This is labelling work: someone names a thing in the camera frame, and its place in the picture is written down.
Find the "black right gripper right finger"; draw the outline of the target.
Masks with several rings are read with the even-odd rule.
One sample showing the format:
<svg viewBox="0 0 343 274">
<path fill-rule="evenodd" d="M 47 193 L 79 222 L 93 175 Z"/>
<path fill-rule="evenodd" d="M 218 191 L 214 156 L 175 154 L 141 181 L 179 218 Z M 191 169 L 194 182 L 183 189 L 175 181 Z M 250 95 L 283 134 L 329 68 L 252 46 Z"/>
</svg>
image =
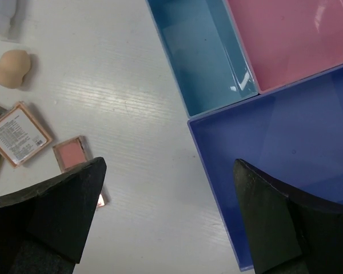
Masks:
<svg viewBox="0 0 343 274">
<path fill-rule="evenodd" d="M 343 273 L 343 205 L 243 159 L 234 185 L 255 273 Z"/>
</svg>

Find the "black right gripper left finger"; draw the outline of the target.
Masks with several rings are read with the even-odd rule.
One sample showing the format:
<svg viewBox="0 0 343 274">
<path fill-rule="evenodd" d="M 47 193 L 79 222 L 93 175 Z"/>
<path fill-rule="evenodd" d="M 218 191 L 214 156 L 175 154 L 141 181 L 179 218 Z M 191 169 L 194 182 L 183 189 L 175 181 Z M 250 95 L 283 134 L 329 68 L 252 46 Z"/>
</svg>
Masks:
<svg viewBox="0 0 343 274">
<path fill-rule="evenodd" d="M 0 196 L 0 273 L 73 273 L 106 174 L 104 158 Z"/>
</svg>

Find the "small pink blush compact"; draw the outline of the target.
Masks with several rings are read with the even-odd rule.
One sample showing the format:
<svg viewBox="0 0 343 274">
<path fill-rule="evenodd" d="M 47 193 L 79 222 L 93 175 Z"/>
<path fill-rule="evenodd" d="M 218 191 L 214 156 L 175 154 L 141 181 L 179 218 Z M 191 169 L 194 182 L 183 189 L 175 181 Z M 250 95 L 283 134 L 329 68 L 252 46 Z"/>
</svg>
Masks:
<svg viewBox="0 0 343 274">
<path fill-rule="evenodd" d="M 62 173 L 93 158 L 86 137 L 83 135 L 56 144 L 53 146 L 53 152 Z"/>
</svg>

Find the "peach square compact box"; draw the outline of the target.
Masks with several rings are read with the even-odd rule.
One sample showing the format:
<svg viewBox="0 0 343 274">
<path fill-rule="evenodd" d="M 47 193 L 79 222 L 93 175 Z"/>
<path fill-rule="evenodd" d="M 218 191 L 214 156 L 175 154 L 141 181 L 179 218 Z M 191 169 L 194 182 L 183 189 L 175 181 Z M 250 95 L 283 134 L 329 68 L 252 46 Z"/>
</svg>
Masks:
<svg viewBox="0 0 343 274">
<path fill-rule="evenodd" d="M 47 147 L 53 138 L 24 102 L 0 116 L 0 154 L 17 168 Z"/>
</svg>

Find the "beige makeup sponge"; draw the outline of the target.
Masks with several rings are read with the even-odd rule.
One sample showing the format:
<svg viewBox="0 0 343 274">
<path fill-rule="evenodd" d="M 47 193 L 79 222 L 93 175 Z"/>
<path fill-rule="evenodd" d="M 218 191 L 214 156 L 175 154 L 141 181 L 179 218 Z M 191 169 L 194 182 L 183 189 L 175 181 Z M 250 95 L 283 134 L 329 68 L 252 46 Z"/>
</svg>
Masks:
<svg viewBox="0 0 343 274">
<path fill-rule="evenodd" d="M 9 89 L 21 87 L 30 69 L 30 55 L 25 50 L 5 52 L 0 58 L 0 85 Z"/>
</svg>

